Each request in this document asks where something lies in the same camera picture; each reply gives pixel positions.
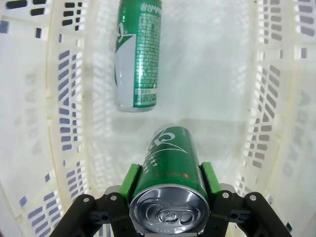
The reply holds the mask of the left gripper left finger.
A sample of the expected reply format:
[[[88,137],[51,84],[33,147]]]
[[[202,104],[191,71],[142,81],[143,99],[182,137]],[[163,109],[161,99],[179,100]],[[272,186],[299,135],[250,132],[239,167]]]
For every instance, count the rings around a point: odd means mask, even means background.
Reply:
[[[109,224],[113,237],[139,237],[129,217],[129,203],[141,172],[141,165],[132,164],[121,185],[111,186],[96,199],[92,195],[79,195],[50,237],[94,237],[105,224]]]

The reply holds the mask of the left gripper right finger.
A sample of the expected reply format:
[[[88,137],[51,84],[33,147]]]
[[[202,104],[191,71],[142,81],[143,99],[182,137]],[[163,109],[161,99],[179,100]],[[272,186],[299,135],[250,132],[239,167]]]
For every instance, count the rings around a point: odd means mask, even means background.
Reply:
[[[200,169],[210,207],[202,237],[225,237],[229,223],[237,224],[246,237],[292,237],[262,194],[241,197],[223,190],[211,163],[203,162]]]

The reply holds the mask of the green soda can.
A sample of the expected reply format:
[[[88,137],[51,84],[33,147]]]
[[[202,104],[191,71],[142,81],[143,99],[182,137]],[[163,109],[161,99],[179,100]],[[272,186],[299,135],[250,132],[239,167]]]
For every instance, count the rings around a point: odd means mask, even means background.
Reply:
[[[157,103],[161,0],[120,0],[116,30],[116,104],[146,112]]]
[[[141,233],[203,230],[210,214],[193,139],[181,126],[160,127],[152,137],[129,215]]]

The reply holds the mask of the cream shopping basket brown rim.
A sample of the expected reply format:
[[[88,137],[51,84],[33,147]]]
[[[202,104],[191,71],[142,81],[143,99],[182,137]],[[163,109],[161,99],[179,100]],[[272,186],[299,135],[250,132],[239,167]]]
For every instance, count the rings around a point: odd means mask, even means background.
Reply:
[[[0,0],[0,237],[48,237],[176,124],[316,237],[316,0],[162,0],[157,105],[117,109],[120,0]]]

